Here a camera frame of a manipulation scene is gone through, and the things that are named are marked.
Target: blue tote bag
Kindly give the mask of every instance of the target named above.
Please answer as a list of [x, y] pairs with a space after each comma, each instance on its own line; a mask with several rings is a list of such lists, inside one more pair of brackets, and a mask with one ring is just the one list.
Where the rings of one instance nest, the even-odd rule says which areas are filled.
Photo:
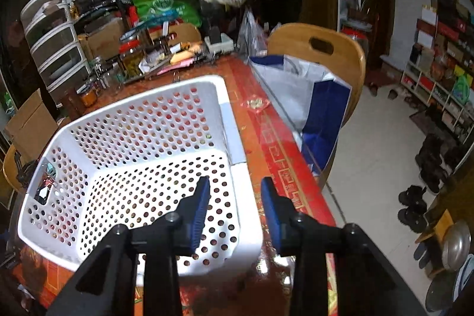
[[336, 145], [350, 85], [320, 64], [288, 55], [250, 57], [250, 65], [311, 170], [319, 174]]

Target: storage drawer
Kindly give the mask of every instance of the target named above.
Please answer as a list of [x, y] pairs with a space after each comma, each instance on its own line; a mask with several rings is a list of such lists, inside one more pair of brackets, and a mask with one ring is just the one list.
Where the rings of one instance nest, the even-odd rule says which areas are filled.
[[25, 38], [30, 48], [38, 42], [43, 36], [48, 34], [55, 27], [71, 21], [69, 14], [69, 5], [60, 4], [58, 9], [49, 15], [43, 14], [39, 18], [32, 21], [25, 29]]
[[[50, 2], [54, 0], [30, 0], [23, 10], [20, 13], [20, 20], [23, 24], [23, 28], [26, 29], [27, 26], [33, 20], [33, 17], [37, 13], [37, 11], [44, 5], [46, 2]], [[56, 0], [58, 3], [66, 3], [66, 0]]]
[[84, 84], [84, 80], [89, 76], [89, 74], [90, 71], [87, 61], [83, 61], [70, 69], [60, 79], [54, 82], [53, 85], [48, 87], [47, 90], [56, 105], [60, 104], [62, 96], [64, 96], [71, 87], [76, 88], [76, 90], [79, 89], [79, 87]]
[[38, 71], [41, 73], [48, 66], [48, 63], [52, 62], [52, 57], [58, 51], [73, 42], [79, 42], [79, 40], [72, 22], [63, 23], [61, 26], [55, 27], [41, 38], [31, 48], [31, 56], [38, 67]]
[[44, 84], [48, 87], [85, 59], [79, 42], [72, 43], [51, 57], [38, 71]]

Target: doormat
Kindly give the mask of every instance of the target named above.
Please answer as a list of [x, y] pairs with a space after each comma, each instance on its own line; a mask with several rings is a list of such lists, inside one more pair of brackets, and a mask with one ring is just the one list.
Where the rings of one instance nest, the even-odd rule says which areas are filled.
[[441, 153], [445, 154], [448, 149], [454, 148], [457, 145], [453, 138], [453, 133], [447, 127], [440, 128], [427, 114], [427, 110], [416, 112], [410, 116], [410, 119], [418, 126], [418, 128], [425, 134], [434, 134], [443, 140]]

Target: metal bowl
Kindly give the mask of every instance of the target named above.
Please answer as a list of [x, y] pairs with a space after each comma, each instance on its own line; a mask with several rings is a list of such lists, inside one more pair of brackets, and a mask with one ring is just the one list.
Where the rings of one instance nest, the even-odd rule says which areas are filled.
[[460, 269], [469, 254], [471, 247], [471, 233], [466, 221], [459, 220], [451, 225], [443, 238], [443, 253], [441, 260], [443, 266], [455, 272]]

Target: beige floor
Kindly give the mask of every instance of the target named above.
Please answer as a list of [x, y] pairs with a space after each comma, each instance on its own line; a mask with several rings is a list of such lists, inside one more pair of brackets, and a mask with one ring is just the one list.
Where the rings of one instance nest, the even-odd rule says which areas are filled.
[[[367, 88], [342, 128], [328, 184], [347, 222], [359, 224], [388, 257], [424, 305], [430, 280], [413, 259], [417, 235], [397, 219], [398, 194], [422, 185], [415, 163], [425, 135], [409, 119], [415, 111], [402, 97], [387, 99], [390, 87], [372, 97]], [[328, 188], [323, 193], [338, 225], [343, 224]], [[427, 192], [428, 205], [434, 196]]]

